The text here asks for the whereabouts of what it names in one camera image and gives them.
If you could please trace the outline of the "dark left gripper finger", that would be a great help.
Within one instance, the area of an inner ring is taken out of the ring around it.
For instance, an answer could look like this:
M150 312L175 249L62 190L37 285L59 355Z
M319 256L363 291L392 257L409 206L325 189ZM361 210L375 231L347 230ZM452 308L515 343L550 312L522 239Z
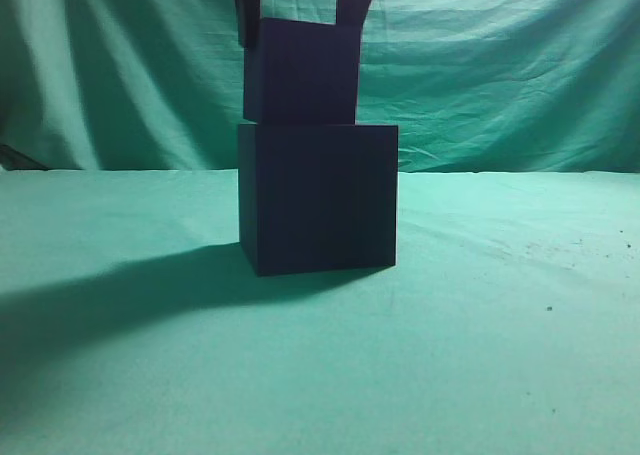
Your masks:
M261 0L234 0L238 41L243 48L254 48L259 34Z

